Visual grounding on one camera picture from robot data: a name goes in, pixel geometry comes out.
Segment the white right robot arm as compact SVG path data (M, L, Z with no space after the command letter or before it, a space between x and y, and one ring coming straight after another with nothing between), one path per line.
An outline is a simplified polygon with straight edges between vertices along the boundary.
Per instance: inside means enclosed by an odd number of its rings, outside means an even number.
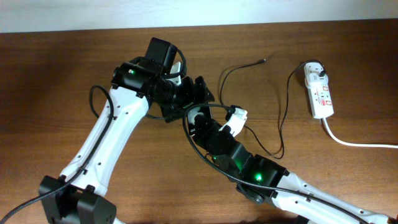
M269 204L302 218L303 223L397 223L397 218L357 207L325 193L278 163L252 155L235 137L247 112L225 106L228 121L220 125L203 104L183 116L185 135L195 152L210 167L236 183L236 190L256 204ZM187 129L191 124L193 131Z

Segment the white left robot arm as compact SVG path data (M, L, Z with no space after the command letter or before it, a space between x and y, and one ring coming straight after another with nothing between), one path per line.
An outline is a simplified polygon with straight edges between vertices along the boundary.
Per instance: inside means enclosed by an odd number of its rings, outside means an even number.
M85 143L58 178L46 176L39 194L49 223L119 223L117 208L105 199L113 169L127 140L152 104L169 123L191 106L213 101L202 77L186 76L174 64L182 51L152 38L143 57L117 67L106 104Z

